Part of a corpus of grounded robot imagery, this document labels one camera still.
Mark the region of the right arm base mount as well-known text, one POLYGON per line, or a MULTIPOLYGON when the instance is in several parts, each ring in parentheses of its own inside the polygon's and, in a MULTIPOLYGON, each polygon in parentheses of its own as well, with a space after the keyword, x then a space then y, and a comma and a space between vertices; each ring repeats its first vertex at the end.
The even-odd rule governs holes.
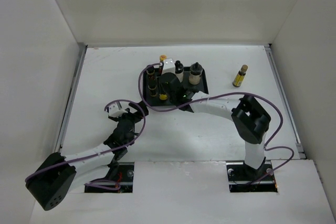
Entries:
POLYGON ((226 163, 226 170, 231 193, 278 192, 270 161, 265 161, 259 169, 253 169, 244 162, 226 163))

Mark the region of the clear grinder jar black lid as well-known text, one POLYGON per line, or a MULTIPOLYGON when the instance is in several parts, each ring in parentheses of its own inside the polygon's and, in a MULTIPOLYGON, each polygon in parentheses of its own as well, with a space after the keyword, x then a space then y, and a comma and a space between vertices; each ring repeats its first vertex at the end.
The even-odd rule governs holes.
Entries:
POLYGON ((203 67, 198 62, 192 64, 190 66, 190 74, 188 78, 189 83, 192 85, 199 84, 201 80, 202 72, 203 72, 203 67))

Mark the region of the white shaker black cap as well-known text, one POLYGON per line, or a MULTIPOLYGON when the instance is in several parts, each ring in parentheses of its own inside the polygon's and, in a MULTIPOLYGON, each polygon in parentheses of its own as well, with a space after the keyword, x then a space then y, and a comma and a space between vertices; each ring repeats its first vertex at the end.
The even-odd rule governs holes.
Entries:
POLYGON ((178 80, 180 82, 183 82, 183 78, 184 78, 184 66, 183 64, 177 60, 175 62, 175 75, 178 78, 178 80))

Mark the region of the red chili sauce bottle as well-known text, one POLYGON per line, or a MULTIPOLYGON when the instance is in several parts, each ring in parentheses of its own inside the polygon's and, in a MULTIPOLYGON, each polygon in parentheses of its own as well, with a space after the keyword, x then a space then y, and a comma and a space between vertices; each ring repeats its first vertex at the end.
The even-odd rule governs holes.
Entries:
POLYGON ((160 58, 159 58, 159 60, 160 60, 160 66, 159 66, 159 71, 158 71, 159 75, 162 74, 163 67, 164 67, 164 60, 166 60, 166 59, 167 59, 166 55, 160 55, 160 58))

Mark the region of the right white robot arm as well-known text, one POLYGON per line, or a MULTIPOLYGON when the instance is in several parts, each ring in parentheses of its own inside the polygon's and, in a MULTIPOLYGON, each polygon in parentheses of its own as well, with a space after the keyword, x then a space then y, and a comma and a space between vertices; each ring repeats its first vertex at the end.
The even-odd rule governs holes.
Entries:
POLYGON ((245 141, 244 175, 250 180, 261 177, 265 164, 265 137, 271 117, 253 96, 211 99, 209 94, 183 87, 173 73, 161 75, 159 84, 168 94, 170 102, 181 106, 180 110, 232 121, 239 136, 245 141))

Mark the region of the black-capped spice jar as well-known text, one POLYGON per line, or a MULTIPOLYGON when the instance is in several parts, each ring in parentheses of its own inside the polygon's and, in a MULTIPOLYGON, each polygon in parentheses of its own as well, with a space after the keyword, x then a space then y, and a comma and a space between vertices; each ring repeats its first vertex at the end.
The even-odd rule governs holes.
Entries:
POLYGON ((157 96, 157 81, 155 80, 149 80, 148 81, 148 90, 149 90, 149 95, 151 97, 156 97, 157 96))
POLYGON ((147 80, 154 81, 155 80, 155 68, 153 66, 148 65, 146 69, 147 80))

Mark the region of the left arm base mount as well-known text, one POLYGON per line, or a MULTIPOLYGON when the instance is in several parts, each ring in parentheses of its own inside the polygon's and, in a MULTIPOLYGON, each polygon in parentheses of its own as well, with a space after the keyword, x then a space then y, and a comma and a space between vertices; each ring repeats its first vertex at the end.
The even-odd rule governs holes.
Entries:
POLYGON ((96 187, 85 185, 84 193, 132 193, 134 169, 134 162, 114 164, 104 178, 96 179, 96 187))

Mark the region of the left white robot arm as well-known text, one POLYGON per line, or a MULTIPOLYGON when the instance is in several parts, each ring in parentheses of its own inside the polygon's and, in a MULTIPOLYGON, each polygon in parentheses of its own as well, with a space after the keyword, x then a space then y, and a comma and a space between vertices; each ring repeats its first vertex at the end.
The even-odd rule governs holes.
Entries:
POLYGON ((100 145, 87 151, 62 155, 50 154, 37 170, 25 179, 26 188, 44 211, 58 206, 74 188, 96 186, 96 181, 113 181, 118 175, 118 161, 128 152, 140 133, 135 125, 145 123, 149 111, 143 101, 129 102, 123 109, 119 100, 105 107, 108 118, 117 123, 111 135, 100 145))

